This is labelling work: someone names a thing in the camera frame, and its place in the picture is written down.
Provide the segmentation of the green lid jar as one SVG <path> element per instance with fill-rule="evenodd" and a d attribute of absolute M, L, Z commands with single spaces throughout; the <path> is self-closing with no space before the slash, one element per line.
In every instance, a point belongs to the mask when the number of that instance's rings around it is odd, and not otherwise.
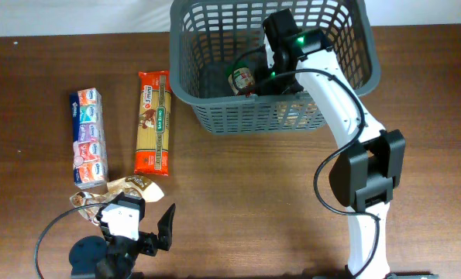
<path fill-rule="evenodd" d="M 247 64 L 244 62 L 238 62 L 235 67 L 229 65 L 225 70 L 225 74 L 227 75 L 229 86 L 234 95 L 242 95 L 242 93 L 234 86 L 233 81 L 235 81 L 236 85 L 241 89 L 252 87 L 255 84 L 254 77 Z"/>

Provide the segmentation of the San Remo spaghetti packet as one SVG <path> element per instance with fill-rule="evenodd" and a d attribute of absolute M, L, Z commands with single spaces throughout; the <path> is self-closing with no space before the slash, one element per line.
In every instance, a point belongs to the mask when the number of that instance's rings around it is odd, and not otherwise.
<path fill-rule="evenodd" d="M 136 174 L 169 175 L 171 86 L 169 71 L 139 72 Z"/>

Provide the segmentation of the orange crinkled snack bag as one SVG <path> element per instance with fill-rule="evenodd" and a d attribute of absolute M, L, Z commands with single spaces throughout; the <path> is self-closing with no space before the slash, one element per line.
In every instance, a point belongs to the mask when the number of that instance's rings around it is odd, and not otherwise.
<path fill-rule="evenodd" d="M 276 105 L 273 129 L 317 129 L 325 124 L 323 115 L 311 103 L 286 103 Z"/>

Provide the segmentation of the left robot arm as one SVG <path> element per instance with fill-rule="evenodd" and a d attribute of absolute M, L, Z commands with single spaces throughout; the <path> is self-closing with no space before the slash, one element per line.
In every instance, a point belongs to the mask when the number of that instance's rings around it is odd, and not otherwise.
<path fill-rule="evenodd" d="M 173 240 L 176 205 L 172 204 L 157 223 L 158 232 L 142 232 L 139 224 L 145 215 L 143 198 L 120 194 L 99 207 L 96 219 L 101 236 L 77 241 L 69 252 L 72 278 L 136 278 L 136 259 L 140 254 L 156 256 L 168 251 Z"/>

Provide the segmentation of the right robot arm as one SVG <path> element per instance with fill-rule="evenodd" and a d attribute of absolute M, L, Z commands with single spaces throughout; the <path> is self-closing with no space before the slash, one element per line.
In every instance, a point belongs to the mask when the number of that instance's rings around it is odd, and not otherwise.
<path fill-rule="evenodd" d="M 346 277 L 396 278 L 387 260 L 386 222 L 400 184 L 405 138 L 366 109 L 321 30 L 301 29 L 288 9 L 267 16 L 263 29 L 268 82 L 306 90 L 338 147 L 315 171 L 313 189 L 326 209 L 347 218 Z"/>

